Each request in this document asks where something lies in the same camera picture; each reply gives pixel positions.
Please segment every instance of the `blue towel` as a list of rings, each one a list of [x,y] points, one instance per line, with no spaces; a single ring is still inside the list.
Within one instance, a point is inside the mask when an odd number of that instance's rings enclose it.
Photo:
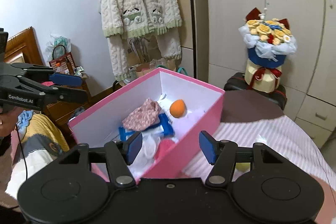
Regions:
[[[32,119],[34,114],[33,110],[24,110],[18,117],[17,129],[19,133],[24,135],[27,132],[27,126],[29,126],[29,121]]]

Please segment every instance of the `teal bag handle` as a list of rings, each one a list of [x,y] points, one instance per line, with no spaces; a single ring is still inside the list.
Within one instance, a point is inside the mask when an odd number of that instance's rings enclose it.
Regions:
[[[157,68],[164,68],[164,69],[167,69],[167,68],[166,68],[165,66],[163,66],[163,65],[158,65]],[[187,73],[187,71],[185,70],[185,68],[180,67],[180,68],[177,70],[177,73],[181,73],[181,71],[184,72],[184,75],[188,76],[188,73]]]
[[[167,69],[165,66],[163,65],[158,65],[157,68],[163,68],[163,69]]]
[[[184,74],[185,74],[186,76],[188,76],[187,71],[185,70],[185,68],[180,67],[180,68],[177,70],[178,73],[181,73],[181,71],[183,71]]]

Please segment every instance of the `pink floral fabric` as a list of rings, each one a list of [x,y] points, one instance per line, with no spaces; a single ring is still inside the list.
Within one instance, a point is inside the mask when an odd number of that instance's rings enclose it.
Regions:
[[[158,102],[148,98],[141,107],[135,109],[122,121],[123,127],[128,130],[143,131],[154,124],[160,111]]]

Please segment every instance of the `yellow ball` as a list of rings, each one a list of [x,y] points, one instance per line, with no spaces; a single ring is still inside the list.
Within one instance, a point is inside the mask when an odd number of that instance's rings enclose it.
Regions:
[[[250,169],[250,163],[249,162],[238,162],[236,163],[236,169],[240,172],[246,172]]]

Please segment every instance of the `pink box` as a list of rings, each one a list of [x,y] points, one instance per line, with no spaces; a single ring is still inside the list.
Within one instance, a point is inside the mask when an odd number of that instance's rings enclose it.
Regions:
[[[172,102],[182,99],[191,113],[202,109],[201,115],[187,127],[180,126],[178,119],[172,121],[178,142],[142,175],[145,178],[175,178],[199,152],[201,130],[212,135],[218,128],[224,93],[224,90],[197,79],[157,68],[90,107],[71,120],[69,127],[77,143],[102,147],[116,138],[121,121],[147,98],[157,101],[166,94]],[[92,167],[93,171],[108,181],[105,165],[97,166]]]

